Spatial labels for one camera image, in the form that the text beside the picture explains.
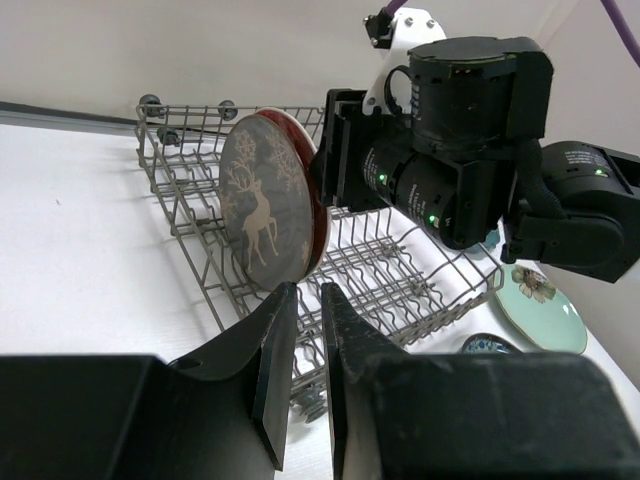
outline dish rack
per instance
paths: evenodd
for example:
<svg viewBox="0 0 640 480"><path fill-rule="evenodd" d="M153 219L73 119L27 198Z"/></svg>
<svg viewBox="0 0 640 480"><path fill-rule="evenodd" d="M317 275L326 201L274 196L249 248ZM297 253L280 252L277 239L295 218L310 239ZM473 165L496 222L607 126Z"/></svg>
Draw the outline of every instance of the dish rack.
<svg viewBox="0 0 640 480"><path fill-rule="evenodd" d="M282 109L319 144L322 109ZM143 97L137 107L139 165L220 331L244 318L268 295L232 256L217 196L224 138L238 119L257 110L230 101L216 106L162 105L153 96ZM401 346L460 319L502 286L491 280L500 265L484 248L479 259L449 251L389 208L331 212L331 241L323 262L298 286L291 399L307 421L326 411L323 283L338 283L356 311ZM427 251L426 262L425 255L418 258L418 253ZM225 309L234 312L232 318L220 314Z"/></svg>

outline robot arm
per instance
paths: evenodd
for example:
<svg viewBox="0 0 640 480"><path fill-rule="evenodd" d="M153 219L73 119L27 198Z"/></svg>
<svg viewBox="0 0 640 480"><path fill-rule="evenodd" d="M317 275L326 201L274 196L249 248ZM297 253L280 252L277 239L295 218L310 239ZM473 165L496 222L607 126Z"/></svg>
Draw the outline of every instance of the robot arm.
<svg viewBox="0 0 640 480"><path fill-rule="evenodd" d="M533 40L444 39L414 9L388 19L384 9L365 19L372 44L389 48L374 85L327 95L313 166L323 203L391 205L458 250L502 218L507 263L608 282L636 263L640 158L584 142L540 146L553 67ZM411 80L408 103L391 92L395 73Z"/></svg>

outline rack wheel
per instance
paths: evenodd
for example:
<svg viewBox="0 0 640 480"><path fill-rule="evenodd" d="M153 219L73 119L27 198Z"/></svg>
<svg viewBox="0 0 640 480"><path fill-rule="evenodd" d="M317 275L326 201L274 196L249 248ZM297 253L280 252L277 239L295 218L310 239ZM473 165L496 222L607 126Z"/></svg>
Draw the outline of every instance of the rack wheel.
<svg viewBox="0 0 640 480"><path fill-rule="evenodd" d="M156 135L158 135L158 140L160 140L160 143L164 146L177 147L180 145L180 135L172 128L160 127L156 131Z"/></svg>
<svg viewBox="0 0 640 480"><path fill-rule="evenodd" d="M235 106L235 103L233 103L231 100L223 100L219 103L219 105L220 108L218 108L218 113L222 115L223 120L233 120L238 116L237 108L229 108Z"/></svg>
<svg viewBox="0 0 640 480"><path fill-rule="evenodd" d="M138 101L139 105L162 105L160 98L157 95L152 95L150 93L143 95L140 97ZM147 117L163 117L164 116L164 108L153 108L147 106Z"/></svg>

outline mint green plate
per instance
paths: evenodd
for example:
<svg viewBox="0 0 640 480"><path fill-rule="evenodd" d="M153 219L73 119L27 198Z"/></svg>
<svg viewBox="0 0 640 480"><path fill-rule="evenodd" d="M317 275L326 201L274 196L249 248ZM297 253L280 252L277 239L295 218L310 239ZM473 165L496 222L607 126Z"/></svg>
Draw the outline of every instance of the mint green plate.
<svg viewBox="0 0 640 480"><path fill-rule="evenodd" d="M518 330L544 350L584 352L587 329L564 293L535 270L522 265L503 269L504 287L496 298Z"/></svg>

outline snowflake pattern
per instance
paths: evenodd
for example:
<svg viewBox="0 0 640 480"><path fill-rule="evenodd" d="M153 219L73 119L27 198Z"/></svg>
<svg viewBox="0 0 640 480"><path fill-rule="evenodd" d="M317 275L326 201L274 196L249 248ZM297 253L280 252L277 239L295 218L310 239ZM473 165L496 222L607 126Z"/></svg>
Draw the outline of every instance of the snowflake pattern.
<svg viewBox="0 0 640 480"><path fill-rule="evenodd" d="M291 154L291 147L275 130L267 135L267 142L271 145L271 160L276 164L278 179L284 180L287 189L295 190L302 194L304 178L300 172L300 165L294 155Z"/></svg>
<svg viewBox="0 0 640 480"><path fill-rule="evenodd" d="M246 130L236 135L236 151L242 160L253 162L256 159L256 142Z"/></svg>

